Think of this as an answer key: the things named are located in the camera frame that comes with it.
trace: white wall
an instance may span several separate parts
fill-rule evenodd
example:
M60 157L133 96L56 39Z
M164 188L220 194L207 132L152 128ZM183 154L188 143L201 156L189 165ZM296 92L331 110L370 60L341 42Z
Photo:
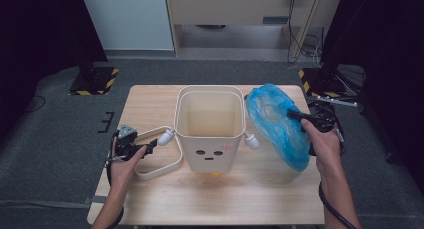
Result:
M84 0L105 50L174 50L166 0Z

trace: carpeted floor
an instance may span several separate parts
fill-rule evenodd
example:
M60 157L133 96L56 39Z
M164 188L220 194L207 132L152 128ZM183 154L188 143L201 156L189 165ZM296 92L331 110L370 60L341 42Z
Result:
M120 69L108 95L70 96L76 68L40 81L36 97L0 150L0 228L88 228L86 198L94 195L109 139L129 89L143 84L301 86L297 70L312 63L265 61L111 60ZM103 120L114 117L107 133ZM348 150L343 163L364 228L420 228L424 198L406 169L385 150L358 108L337 106ZM52 208L28 202L58 203ZM314 225L298 228L315 228Z

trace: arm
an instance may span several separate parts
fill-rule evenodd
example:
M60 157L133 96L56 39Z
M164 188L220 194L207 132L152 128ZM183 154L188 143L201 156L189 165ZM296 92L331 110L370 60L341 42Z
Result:
M336 134L337 128L335 127L327 133L321 133L308 120L302 119L301 123L308 133L308 139L314 145L325 198L346 220L356 228L361 228L340 160L340 141ZM326 228L346 228L326 207L324 207L324 220Z
M93 229L107 228L118 218L128 192L128 184L134 174L134 168L143 157L145 150L146 146L142 147L129 161L112 162L111 187L106 202L93 223Z

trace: blue trash bag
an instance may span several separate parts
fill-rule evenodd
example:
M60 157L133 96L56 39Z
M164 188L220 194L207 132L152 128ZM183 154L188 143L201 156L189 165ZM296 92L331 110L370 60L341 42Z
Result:
M309 143L299 121L288 118L287 110L300 110L293 100L273 84L254 88L246 97L246 108L256 129L269 140L281 159L302 172L309 164Z

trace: yellow black striped tape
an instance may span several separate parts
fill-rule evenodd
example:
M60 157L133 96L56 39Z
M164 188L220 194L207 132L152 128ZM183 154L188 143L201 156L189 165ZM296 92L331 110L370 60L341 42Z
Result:
M110 75L109 81L106 83L106 86L103 90L99 91L73 91L70 92L70 95L81 95L81 96L91 96L91 95L107 95L113 83L115 82L116 75L118 74L119 69L113 69L112 74Z
M346 96L346 94L344 93L336 93L336 92L313 92L311 90L311 87L309 86L309 82L306 80L305 73L303 72L303 70L299 70L298 74L300 77L300 81L302 81L303 88L305 89L306 96L313 96L313 97L317 97L317 96L344 97Z

